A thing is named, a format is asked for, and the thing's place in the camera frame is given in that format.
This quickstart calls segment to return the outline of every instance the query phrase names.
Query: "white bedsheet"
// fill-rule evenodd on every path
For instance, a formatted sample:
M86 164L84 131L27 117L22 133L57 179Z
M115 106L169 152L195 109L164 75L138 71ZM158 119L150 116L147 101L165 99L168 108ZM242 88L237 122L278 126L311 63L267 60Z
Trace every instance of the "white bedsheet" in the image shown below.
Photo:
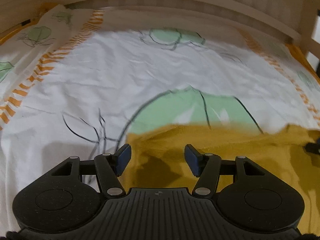
M284 45L253 38L284 74L233 27L151 12L57 6L8 40L0 47L2 69L10 68L0 83L0 235L19 229L12 201L21 189L69 156L85 160L122 144L129 130L208 120L255 126L253 119L264 132L288 123L317 129L294 85L320 109L316 80ZM144 103L169 90L125 129Z

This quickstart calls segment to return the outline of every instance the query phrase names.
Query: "orange stripe pattern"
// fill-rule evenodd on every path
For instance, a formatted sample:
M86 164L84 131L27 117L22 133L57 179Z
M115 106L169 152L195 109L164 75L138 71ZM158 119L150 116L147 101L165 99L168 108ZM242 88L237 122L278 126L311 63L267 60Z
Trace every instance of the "orange stripe pattern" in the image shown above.
M308 111L312 114L313 118L316 120L318 126L320 127L320 115L319 110L310 102L307 95L303 92L302 88L296 83L296 81L290 77L284 69L280 66L276 59L274 59L270 54L264 51L264 49L258 44L257 41L246 31L238 29L239 33L243 36L248 47L257 55L262 57L266 62L272 65L276 71L287 78L295 87L296 91L299 93L303 103L307 107Z
M27 86L21 83L16 89L12 91L14 95L9 97L4 102L4 105L0 106L0 110L2 111L2 113L0 114L0 118L5 124L7 124L10 121L10 116L12 117L16 113L16 111L14 111L12 108L17 108L21 106L22 100L16 99L16 95L17 97L27 96L28 90L35 85L34 82L42 82L44 79L41 77L50 74L50 71L54 69L54 67L51 66L51 64L59 62L70 53L69 51L66 52L66 50L72 50L76 46L82 44L92 36L93 32L99 30L101 28L100 25L103 23L103 15L103 10L94 10L90 19L82 25L82 28L80 29L78 35L72 37L60 48L55 49L51 52L46 52L41 56L41 58L38 60L36 68L33 70L33 74L26 79L27 82L31 82L32 84L30 86Z

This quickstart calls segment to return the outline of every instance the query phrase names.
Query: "circular pad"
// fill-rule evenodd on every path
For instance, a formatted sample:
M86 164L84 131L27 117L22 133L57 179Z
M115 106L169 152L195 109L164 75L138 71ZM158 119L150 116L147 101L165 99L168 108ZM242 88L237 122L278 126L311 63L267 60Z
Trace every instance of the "circular pad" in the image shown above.
M254 189L249 191L244 199L248 205L260 210L271 210L280 206L282 200L278 193L269 189Z
M44 210L59 210L72 202L72 195L63 189L49 189L36 197L36 204Z

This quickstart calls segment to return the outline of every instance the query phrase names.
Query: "yellow fabric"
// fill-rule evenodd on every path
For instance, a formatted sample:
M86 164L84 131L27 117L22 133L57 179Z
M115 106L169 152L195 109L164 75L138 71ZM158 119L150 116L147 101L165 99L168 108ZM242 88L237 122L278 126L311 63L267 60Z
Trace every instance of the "yellow fabric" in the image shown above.
M253 135L224 127L169 125L146 134L128 135L132 158L120 181L126 190L130 187L188 187L191 191L197 178L184 161L186 144L225 160L245 155L302 195L305 211L299 230L320 235L320 156L307 154L302 149L318 137L320 131L294 125L273 135ZM226 177L220 178L218 188L231 183Z
M45 3L43 3L40 6L40 8L38 9L38 11L37 11L38 17L36 19L34 19L33 21L31 21L30 23L28 23L28 24L26 24L24 26L20 26L20 27L16 28L12 32L8 33L6 36L1 38L0 39L0 45L4 44L8 39L13 37L19 31L22 31L23 29L25 29L25 28L27 28L29 26L37 24L42 15L44 15L47 11L51 10L52 8L56 7L57 5L58 5L58 3L53 3L53 2L45 2Z
M286 44L286 47L289 49L292 57L294 57L301 65L303 65L310 73L314 76L317 82L320 85L320 78L318 77L315 70L311 67L306 57L303 55L301 49L293 44Z

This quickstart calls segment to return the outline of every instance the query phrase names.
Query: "black gripper base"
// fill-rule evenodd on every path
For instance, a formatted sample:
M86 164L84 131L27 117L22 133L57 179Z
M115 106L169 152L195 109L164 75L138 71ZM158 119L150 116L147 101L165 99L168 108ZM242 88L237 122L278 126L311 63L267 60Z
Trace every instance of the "black gripper base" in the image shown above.
M106 201L86 225L60 234L23 229L32 240L292 240L294 229L260 234L237 228L226 221L211 200L191 196L186 188L133 188L122 198Z

